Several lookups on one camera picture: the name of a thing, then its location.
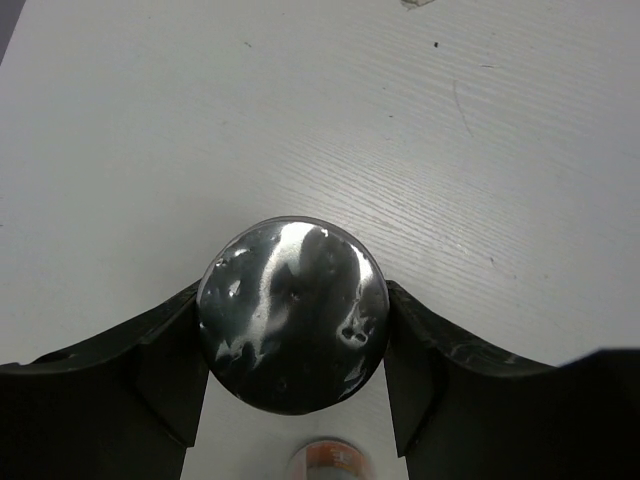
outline dark spot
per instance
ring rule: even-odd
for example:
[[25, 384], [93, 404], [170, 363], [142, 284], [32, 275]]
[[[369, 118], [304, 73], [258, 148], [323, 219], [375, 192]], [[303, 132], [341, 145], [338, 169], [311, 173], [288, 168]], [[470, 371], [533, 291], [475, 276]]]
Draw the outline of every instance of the dark spot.
[[367, 335], [371, 335], [374, 326], [374, 321], [371, 318], [368, 318], [364, 322], [363, 330]]
[[286, 389], [287, 389], [287, 380], [284, 377], [281, 377], [280, 380], [278, 380], [278, 383], [276, 384], [276, 390], [278, 391], [278, 393], [284, 393]]

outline white wood grain surface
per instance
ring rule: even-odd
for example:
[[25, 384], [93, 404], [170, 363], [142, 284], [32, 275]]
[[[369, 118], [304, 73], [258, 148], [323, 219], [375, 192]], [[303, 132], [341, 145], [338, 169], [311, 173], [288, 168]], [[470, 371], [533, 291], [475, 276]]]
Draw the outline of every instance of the white wood grain surface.
[[[0, 67], [0, 362], [158, 304], [284, 214], [348, 229], [521, 355], [637, 346], [639, 19], [633, 0], [28, 0]], [[381, 371], [301, 418], [212, 379], [184, 478], [279, 478], [319, 434], [406, 478]]]

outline reflective circular object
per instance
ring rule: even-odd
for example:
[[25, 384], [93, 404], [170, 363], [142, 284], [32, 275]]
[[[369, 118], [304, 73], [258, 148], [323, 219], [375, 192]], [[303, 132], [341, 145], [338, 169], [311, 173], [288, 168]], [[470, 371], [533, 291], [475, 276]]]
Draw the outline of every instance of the reflective circular object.
[[389, 297], [354, 237], [311, 218], [267, 220], [236, 237], [197, 296], [209, 368], [241, 400], [303, 414], [355, 393], [388, 340]]

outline scratch mark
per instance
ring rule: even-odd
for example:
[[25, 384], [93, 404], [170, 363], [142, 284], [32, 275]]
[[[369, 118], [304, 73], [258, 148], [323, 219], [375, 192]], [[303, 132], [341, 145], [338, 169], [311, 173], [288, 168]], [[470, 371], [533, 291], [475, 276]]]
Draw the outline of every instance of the scratch mark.
[[407, 9], [413, 10], [414, 8], [422, 7], [423, 5], [428, 5], [435, 0], [400, 0], [400, 3]]
[[464, 126], [467, 129], [467, 132], [469, 132], [469, 135], [471, 135], [471, 138], [473, 138], [473, 133], [471, 133], [471, 129], [469, 128], [469, 124], [467, 123], [467, 117], [464, 115], [464, 112], [462, 111], [462, 107], [460, 106], [460, 100], [458, 99], [458, 81], [457, 80], [453, 81], [453, 99], [456, 101], [456, 106], [458, 107], [458, 111], [462, 116], [462, 123], [464, 123]]

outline tabletop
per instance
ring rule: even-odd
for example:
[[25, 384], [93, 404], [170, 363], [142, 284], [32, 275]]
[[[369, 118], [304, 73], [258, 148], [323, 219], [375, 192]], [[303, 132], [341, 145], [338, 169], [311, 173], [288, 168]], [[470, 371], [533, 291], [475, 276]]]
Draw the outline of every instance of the tabletop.
[[[0, 362], [159, 304], [278, 215], [345, 228], [520, 355], [637, 346], [638, 18], [633, 0], [27, 0], [0, 65]], [[183, 478], [280, 478], [322, 435], [406, 478], [381, 369], [293, 418], [212, 378]]]

